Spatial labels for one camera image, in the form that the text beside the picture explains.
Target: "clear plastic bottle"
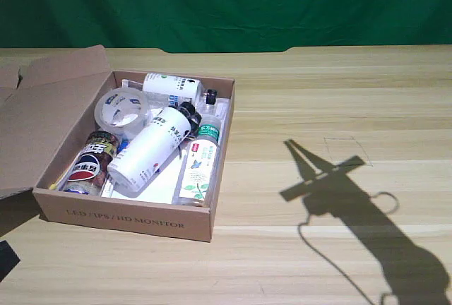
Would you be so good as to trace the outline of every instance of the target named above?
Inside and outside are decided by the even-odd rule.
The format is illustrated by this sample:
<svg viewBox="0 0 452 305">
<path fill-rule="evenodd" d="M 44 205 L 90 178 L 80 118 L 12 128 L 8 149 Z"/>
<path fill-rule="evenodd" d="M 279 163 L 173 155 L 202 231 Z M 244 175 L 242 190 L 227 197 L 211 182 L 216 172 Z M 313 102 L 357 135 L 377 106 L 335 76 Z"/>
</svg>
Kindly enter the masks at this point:
<svg viewBox="0 0 452 305">
<path fill-rule="evenodd" d="M 219 118 L 215 116 L 202 118 L 196 139 L 187 145 L 188 152 L 174 191 L 173 204 L 210 205 L 213 177 L 219 155 L 220 129 Z"/>
</svg>

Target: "cardboard box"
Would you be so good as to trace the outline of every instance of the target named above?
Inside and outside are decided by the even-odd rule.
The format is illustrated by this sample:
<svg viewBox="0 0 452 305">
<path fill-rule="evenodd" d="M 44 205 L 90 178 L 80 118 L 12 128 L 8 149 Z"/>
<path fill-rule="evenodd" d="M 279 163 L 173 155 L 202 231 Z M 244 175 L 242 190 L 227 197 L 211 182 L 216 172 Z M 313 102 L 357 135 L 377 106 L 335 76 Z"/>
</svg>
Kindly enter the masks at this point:
<svg viewBox="0 0 452 305">
<path fill-rule="evenodd" d="M 39 59 L 26 68 L 0 69 L 0 195 L 33 189 L 51 222 L 210 241 L 234 106 L 234 80 L 186 74 L 230 98 L 212 204 L 194 206 L 126 201 L 50 191 L 96 129 L 94 108 L 122 79 L 143 82 L 145 72 L 112 71 L 102 46 Z"/>
</svg>

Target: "clear tape roll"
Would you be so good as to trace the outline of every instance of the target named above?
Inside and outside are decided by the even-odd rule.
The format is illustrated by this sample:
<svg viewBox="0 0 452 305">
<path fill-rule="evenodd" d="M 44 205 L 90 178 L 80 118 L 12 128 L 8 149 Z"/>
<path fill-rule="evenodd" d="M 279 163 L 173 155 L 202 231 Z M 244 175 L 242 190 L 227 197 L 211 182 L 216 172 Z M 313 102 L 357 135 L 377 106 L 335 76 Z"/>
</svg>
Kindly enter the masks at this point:
<svg viewBox="0 0 452 305">
<path fill-rule="evenodd" d="M 117 88 L 103 95 L 94 116 L 102 130 L 122 140 L 135 138 L 151 118 L 146 96 L 135 88 Z"/>
</svg>

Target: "white bottle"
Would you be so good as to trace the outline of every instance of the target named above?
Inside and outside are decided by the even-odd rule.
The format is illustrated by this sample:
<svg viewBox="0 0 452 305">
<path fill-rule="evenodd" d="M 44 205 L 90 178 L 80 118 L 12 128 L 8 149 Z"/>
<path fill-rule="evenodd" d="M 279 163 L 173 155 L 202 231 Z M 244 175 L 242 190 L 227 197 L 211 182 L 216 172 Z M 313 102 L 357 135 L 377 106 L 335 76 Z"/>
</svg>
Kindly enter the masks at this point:
<svg viewBox="0 0 452 305">
<path fill-rule="evenodd" d="M 145 94 L 157 93 L 169 96 L 169 104 L 177 106 L 184 101 L 195 105 L 201 98 L 204 87 L 197 79 L 148 73 L 143 83 Z"/>
<path fill-rule="evenodd" d="M 165 107 L 108 165 L 112 178 L 139 192 L 155 171 L 191 131 L 189 119 L 195 112 L 185 102 L 177 109 Z"/>
<path fill-rule="evenodd" d="M 143 92 L 148 97 L 150 105 L 155 107 L 161 106 L 162 103 L 166 103 L 166 106 L 179 106 L 183 102 L 190 102 L 197 107 L 201 102 L 215 104 L 217 97 L 216 90 L 205 90 L 198 79 L 161 73 L 146 75 Z"/>
<path fill-rule="evenodd" d="M 174 192 L 173 204 L 209 206 L 220 137 L 221 120 L 205 116 L 198 136 L 187 147 L 182 170 Z"/>
</svg>

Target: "black bottle cap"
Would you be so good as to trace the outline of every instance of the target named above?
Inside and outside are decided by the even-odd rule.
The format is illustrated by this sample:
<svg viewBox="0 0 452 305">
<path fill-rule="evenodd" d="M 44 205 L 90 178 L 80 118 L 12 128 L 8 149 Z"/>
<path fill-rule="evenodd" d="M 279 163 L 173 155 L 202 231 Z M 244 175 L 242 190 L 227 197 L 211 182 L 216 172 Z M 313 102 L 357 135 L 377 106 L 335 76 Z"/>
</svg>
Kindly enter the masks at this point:
<svg viewBox="0 0 452 305">
<path fill-rule="evenodd" d="M 209 88 L 206 92 L 206 104 L 215 105 L 217 101 L 217 90 Z"/>
<path fill-rule="evenodd" d="M 195 107 L 189 102 L 183 102 L 177 107 L 177 110 L 181 112 L 188 120 L 196 112 Z"/>
<path fill-rule="evenodd" d="M 195 112 L 190 118 L 191 132 L 196 132 L 198 130 L 199 124 L 201 123 L 202 116 Z"/>
</svg>

